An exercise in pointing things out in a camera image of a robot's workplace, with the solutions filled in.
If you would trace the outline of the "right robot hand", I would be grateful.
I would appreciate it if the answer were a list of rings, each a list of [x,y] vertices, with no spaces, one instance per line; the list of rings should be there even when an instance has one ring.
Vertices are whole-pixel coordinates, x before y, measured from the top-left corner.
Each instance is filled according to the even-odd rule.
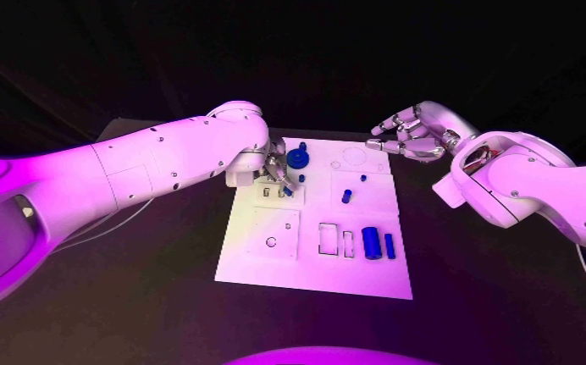
[[[422,163],[455,156],[479,136],[478,129],[446,106],[423,101],[391,115],[371,130],[365,147]]]

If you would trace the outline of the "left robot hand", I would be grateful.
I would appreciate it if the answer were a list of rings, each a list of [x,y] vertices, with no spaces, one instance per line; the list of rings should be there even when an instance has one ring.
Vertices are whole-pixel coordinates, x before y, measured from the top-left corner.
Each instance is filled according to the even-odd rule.
[[[298,185],[287,174],[287,152],[285,140],[277,137],[270,139],[261,148],[266,152],[266,160],[260,174],[267,176],[274,182],[280,183],[292,192],[298,190]]]

